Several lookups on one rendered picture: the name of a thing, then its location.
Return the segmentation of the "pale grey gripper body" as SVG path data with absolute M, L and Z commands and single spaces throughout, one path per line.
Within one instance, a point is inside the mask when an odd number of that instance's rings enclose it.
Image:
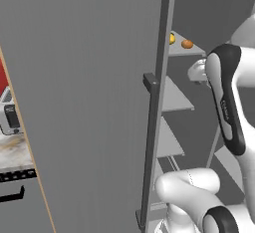
M 196 61 L 187 71 L 188 78 L 191 82 L 196 84 L 209 85 L 207 76 L 205 74 L 205 59 Z

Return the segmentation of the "grey freezer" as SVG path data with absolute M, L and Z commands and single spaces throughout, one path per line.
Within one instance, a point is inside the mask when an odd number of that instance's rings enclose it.
M 159 81 L 157 120 L 145 233 L 167 233 L 162 222 L 168 205 L 155 191 L 155 181 L 165 173 L 210 168 L 220 181 L 216 196 L 226 206 L 244 202 L 240 166 L 226 148 L 220 129 L 213 94 L 209 85 L 188 78 L 188 69 L 216 47 L 227 43 L 237 28 L 251 16 L 255 0 L 163 0 L 160 18 L 160 60 L 154 73 Z M 205 51 L 205 56 L 169 57 L 172 31 Z M 170 77 L 194 105 L 194 110 L 164 112 L 162 95 L 165 77 Z M 255 127 L 255 88 L 238 89 L 244 114 Z M 157 157 L 160 119 L 164 117 L 184 155 Z

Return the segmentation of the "grey oven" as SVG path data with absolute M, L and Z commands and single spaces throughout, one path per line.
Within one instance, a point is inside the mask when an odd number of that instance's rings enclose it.
M 0 203 L 0 233 L 54 233 L 35 170 L 0 173 L 0 196 L 22 185 L 23 199 Z

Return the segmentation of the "white and black toaster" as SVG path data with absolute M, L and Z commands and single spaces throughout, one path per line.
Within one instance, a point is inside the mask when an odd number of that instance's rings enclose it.
M 23 132 L 9 87 L 5 88 L 0 97 L 0 130 L 5 135 Z

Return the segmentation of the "grey freezer shelf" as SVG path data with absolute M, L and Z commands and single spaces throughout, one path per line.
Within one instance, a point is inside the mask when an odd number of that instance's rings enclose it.
M 169 128 L 164 117 L 160 119 L 157 157 L 184 155 L 184 151 Z
M 194 110 L 194 105 L 170 77 L 165 77 L 162 95 L 162 110 L 164 112 Z
M 175 42 L 169 46 L 168 50 L 169 57 L 194 56 L 194 55 L 200 55 L 202 57 L 205 56 L 205 51 L 200 49 L 196 45 L 193 45 L 190 49 L 184 49 L 181 46 L 181 42 L 184 40 L 184 37 L 182 37 L 175 31 L 172 31 L 172 34 L 175 37 Z

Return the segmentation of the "grey freezer door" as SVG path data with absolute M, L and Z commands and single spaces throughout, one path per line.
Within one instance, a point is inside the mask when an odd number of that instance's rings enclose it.
M 0 0 L 0 48 L 56 233 L 139 233 L 168 0 Z

